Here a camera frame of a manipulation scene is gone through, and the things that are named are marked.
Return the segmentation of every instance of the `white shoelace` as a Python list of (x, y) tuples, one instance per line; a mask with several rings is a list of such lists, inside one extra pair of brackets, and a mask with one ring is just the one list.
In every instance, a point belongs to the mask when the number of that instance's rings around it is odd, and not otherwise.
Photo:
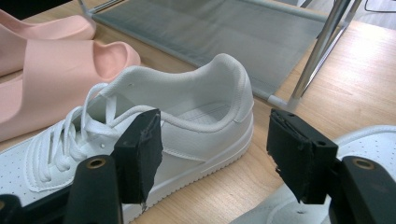
[[(74, 108), (66, 116), (64, 120), (49, 127), (46, 131), (35, 137), (35, 144), (32, 150), (40, 150), (40, 159), (35, 171), (42, 182), (51, 181), (50, 166), (55, 165), (56, 168), (63, 172), (70, 169), (73, 161), (83, 161), (87, 159), (87, 154), (80, 149), (78, 143), (84, 143), (92, 134), (101, 134), (107, 137), (120, 137), (117, 130), (109, 127), (107, 124), (114, 120), (116, 116), (116, 97), (106, 99), (106, 124), (92, 119), (87, 112), (88, 102), (91, 98), (107, 86), (106, 83), (100, 83), (93, 86), (85, 99), (83, 107)], [(75, 115), (81, 113), (80, 132), (76, 131), (75, 125), (72, 123)]]

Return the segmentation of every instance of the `wooden table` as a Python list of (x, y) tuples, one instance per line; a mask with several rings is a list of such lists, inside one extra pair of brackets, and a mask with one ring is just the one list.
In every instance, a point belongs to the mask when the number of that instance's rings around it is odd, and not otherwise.
[[(75, 14), (81, 14), (77, 1), (28, 21), (50, 21)], [(101, 43), (124, 41), (136, 49), (144, 66), (157, 70), (178, 73), (194, 69), (101, 24), (94, 39)], [(289, 99), (308, 56), (309, 51), (276, 92), (277, 96)], [(353, 21), (305, 92), (295, 114), (331, 139), (370, 125), (396, 125), (395, 70), (396, 31)], [(282, 184), (265, 149), (270, 109), (270, 105), (255, 98), (254, 136), (240, 160), (171, 194), (133, 223), (228, 223), (263, 201)], [(0, 143), (0, 149), (34, 133)]]

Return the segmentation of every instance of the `sneaker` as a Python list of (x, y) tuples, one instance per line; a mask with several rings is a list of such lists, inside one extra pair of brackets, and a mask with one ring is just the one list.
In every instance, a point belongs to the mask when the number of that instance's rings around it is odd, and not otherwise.
[[(375, 161), (396, 181), (396, 126), (367, 127), (337, 138), (334, 143), (339, 146), (338, 159), (359, 156)], [(232, 224), (330, 224), (330, 201), (331, 198), (328, 196), (324, 204), (297, 203), (294, 194), (284, 184), (264, 202), (234, 220)]]
[[(109, 155), (138, 114), (159, 108), (163, 162), (148, 196), (152, 206), (240, 158), (253, 133), (252, 107), (247, 72), (226, 54), (184, 74), (128, 67), (110, 84), (92, 87), (64, 120), (3, 151), (0, 194), (15, 194), (25, 206), (72, 184), (79, 162)], [(141, 212), (140, 205), (124, 205), (124, 221)]]

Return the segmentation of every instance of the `pink sandal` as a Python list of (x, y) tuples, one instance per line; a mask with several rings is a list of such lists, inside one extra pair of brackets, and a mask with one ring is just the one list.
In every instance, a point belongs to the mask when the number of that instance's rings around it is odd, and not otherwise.
[(82, 16), (26, 23), (0, 10), (0, 76), (22, 69), (28, 39), (92, 39), (95, 28), (93, 20)]
[(122, 42), (28, 40), (22, 75), (0, 84), (0, 141), (54, 124), (94, 84), (139, 64), (137, 52)]

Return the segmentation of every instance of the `shoe sole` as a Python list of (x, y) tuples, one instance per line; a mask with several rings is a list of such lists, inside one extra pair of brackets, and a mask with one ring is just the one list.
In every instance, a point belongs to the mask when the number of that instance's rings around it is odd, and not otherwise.
[[(250, 140), (253, 136), (253, 116), (251, 118), (247, 132), (227, 150), (217, 157), (198, 165), (196, 168), (186, 171), (180, 175), (154, 186), (148, 195), (148, 209), (158, 203), (173, 192), (182, 189), (189, 184), (211, 175), (216, 171), (230, 165), (242, 157), (248, 150)], [(124, 223), (129, 223), (142, 214), (142, 207), (136, 204), (124, 204), (122, 206)]]

